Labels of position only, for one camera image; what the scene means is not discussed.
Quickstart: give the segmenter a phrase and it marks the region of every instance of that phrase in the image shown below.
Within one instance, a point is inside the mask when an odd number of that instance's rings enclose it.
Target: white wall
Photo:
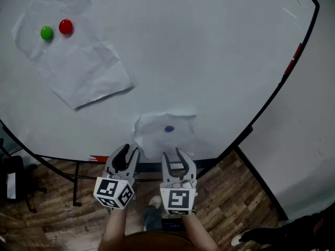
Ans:
[[[289,218],[335,201],[335,0],[318,0],[310,39],[240,145]]]

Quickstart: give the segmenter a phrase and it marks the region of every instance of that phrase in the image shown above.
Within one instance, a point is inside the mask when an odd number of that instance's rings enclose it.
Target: wooden floor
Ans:
[[[52,161],[58,169],[74,173],[75,163]],[[82,164],[80,175],[100,176],[104,165]],[[1,245],[8,250],[97,250],[109,211],[94,200],[94,180],[80,179],[78,201],[72,206],[73,184],[39,165],[33,174],[40,187],[30,198],[37,213],[28,211],[25,202],[1,202]],[[158,182],[138,184],[137,198],[128,209],[126,235],[142,231],[141,212],[150,198],[159,194]],[[204,175],[197,185],[197,216],[222,250],[253,250],[256,243],[232,248],[230,240],[245,229],[276,227],[279,217],[271,201],[235,152]]]

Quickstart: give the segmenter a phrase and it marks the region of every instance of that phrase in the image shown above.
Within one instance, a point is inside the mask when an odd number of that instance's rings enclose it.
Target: green ball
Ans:
[[[52,29],[50,26],[44,26],[41,30],[41,37],[44,40],[48,40],[52,37]]]

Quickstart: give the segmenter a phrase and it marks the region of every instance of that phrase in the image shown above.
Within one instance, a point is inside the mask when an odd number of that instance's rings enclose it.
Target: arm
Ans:
[[[127,208],[112,210],[98,251],[121,250],[121,243],[125,236],[126,217]]]
[[[219,251],[220,248],[205,230],[194,213],[182,216],[182,221],[192,244],[200,251]]]

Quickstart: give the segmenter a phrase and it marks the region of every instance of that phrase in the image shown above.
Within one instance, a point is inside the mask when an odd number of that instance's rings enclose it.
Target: red object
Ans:
[[[289,69],[291,68],[292,64],[293,64],[293,60],[291,60],[291,62],[289,63],[289,65],[288,65],[288,67],[287,67],[287,69],[286,69],[286,71],[285,71],[284,74],[287,74],[287,73],[288,73],[288,71],[289,71]]]
[[[107,162],[108,156],[99,156],[99,155],[91,155],[90,162],[99,162],[99,163],[105,163]]]
[[[294,59],[298,56],[298,53],[300,52],[300,48],[302,48],[302,45],[303,44],[301,44],[301,43],[299,44],[298,49],[297,49],[297,51],[294,54],[294,57],[293,57]]]
[[[68,33],[72,32],[72,23],[69,19],[64,19],[59,23],[59,31],[67,35]]]

